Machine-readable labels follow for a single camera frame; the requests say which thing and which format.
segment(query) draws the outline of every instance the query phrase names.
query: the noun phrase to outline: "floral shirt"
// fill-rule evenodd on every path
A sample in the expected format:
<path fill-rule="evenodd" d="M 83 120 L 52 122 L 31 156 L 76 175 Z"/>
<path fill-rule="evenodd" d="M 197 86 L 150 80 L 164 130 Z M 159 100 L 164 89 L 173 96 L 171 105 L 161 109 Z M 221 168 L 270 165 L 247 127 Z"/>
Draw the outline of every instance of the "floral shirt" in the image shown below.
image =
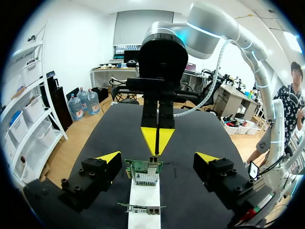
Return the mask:
<path fill-rule="evenodd" d="M 297 123 L 297 110 L 305 106 L 304 99 L 301 95 L 301 90 L 295 94 L 299 100 L 298 105 L 296 105 L 291 99 L 289 94 L 295 94 L 294 88 L 291 85 L 284 85 L 278 90 L 274 99 L 281 99 L 284 105 L 284 122 L 285 122 L 285 147 L 288 145 L 292 132 L 294 131 Z"/>

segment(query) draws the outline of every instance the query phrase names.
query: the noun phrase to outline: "red component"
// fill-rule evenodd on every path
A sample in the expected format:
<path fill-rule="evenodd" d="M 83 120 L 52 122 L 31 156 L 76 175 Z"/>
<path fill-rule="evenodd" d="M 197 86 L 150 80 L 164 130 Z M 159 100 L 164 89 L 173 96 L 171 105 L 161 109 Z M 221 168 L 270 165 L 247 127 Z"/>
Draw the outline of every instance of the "red component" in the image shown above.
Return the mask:
<path fill-rule="evenodd" d="M 244 216 L 242 216 L 240 220 L 242 220 L 242 221 L 249 221 L 255 215 L 256 215 L 256 212 L 254 211 L 254 209 L 249 209 L 248 212 L 246 214 L 244 214 Z"/>

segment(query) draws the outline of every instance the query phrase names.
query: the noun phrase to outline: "wooden floor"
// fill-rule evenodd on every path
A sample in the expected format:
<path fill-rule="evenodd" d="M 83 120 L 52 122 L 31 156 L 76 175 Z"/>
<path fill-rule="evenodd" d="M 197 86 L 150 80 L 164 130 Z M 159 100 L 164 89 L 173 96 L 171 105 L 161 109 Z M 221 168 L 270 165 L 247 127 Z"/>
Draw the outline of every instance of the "wooden floor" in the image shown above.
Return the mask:
<path fill-rule="evenodd" d="M 143 104 L 143 99 L 138 98 L 140 104 Z M 87 112 L 83 119 L 74 122 L 67 130 L 68 140 L 62 138 L 54 148 L 51 156 L 48 159 L 50 171 L 47 177 L 57 186 L 61 187 L 61 179 L 68 178 L 73 168 L 74 162 L 89 138 L 91 132 L 102 118 L 104 112 L 109 109 L 112 102 L 111 96 L 100 103 L 101 111 L 96 115 L 88 115 Z M 174 104 L 175 108 L 180 108 L 184 104 Z M 187 106 L 194 105 L 191 102 L 186 103 Z M 257 142 L 263 136 L 264 131 L 258 131 L 256 135 L 233 135 L 231 139 L 238 149 L 243 161 L 246 161 L 253 151 Z M 255 162 L 262 161 L 264 156 L 259 157 Z M 283 210 L 285 205 L 282 202 L 276 207 L 273 214 L 267 217 L 267 221 L 273 220 Z"/>

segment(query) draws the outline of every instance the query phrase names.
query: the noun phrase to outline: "water bottle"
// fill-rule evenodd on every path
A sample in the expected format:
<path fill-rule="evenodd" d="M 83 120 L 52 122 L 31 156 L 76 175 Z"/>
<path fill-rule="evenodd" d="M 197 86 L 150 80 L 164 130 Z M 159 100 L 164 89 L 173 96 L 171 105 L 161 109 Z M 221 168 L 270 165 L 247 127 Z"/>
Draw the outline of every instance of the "water bottle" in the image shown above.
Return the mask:
<path fill-rule="evenodd" d="M 88 113 L 90 115 L 95 115 L 100 111 L 99 98 L 96 92 L 91 91 L 91 88 L 89 88 L 86 104 L 87 104 Z"/>
<path fill-rule="evenodd" d="M 86 104 L 87 92 L 84 91 L 81 87 L 81 90 L 77 93 L 76 96 L 81 100 L 81 106 L 82 106 L 83 110 L 87 111 L 87 104 Z"/>
<path fill-rule="evenodd" d="M 81 106 L 81 100 L 77 97 L 74 97 L 74 94 L 71 94 L 71 99 L 68 102 L 70 112 L 72 114 L 73 120 L 80 120 L 84 115 L 84 111 Z"/>

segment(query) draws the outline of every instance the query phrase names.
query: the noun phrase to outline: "yellow triangle marker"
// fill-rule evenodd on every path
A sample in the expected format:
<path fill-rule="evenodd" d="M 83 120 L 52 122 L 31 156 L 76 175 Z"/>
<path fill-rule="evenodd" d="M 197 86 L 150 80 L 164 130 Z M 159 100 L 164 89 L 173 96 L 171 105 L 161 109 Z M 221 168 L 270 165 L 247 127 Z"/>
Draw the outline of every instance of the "yellow triangle marker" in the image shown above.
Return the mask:
<path fill-rule="evenodd" d="M 108 164 L 117 154 L 120 154 L 120 153 L 121 153 L 120 151 L 116 151 L 116 152 L 111 153 L 111 154 L 96 157 L 95 159 L 102 159 L 102 160 L 106 161 L 107 164 Z"/>
<path fill-rule="evenodd" d="M 210 156 L 207 154 L 203 154 L 203 153 L 199 153 L 199 152 L 196 152 L 196 154 L 198 154 L 206 163 L 209 163 L 210 161 L 213 161 L 213 160 L 219 160 L 219 158 L 216 158 L 214 156 Z"/>
<path fill-rule="evenodd" d="M 159 129 L 159 155 L 162 154 L 175 129 Z"/>
<path fill-rule="evenodd" d="M 151 154 L 155 156 L 157 128 L 141 127 L 141 130 Z"/>

